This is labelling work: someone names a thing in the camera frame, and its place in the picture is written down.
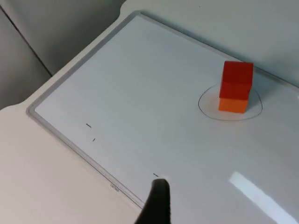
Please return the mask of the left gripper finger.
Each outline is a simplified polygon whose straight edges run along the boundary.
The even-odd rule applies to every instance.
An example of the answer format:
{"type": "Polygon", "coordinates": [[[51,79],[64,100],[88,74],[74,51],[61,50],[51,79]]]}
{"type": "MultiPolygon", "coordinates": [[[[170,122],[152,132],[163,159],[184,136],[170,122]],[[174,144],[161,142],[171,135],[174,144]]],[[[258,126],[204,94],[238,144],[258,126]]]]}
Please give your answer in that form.
{"type": "Polygon", "coordinates": [[[170,224],[171,196],[170,186],[165,179],[152,182],[146,203],[135,221],[136,224],[170,224]]]}

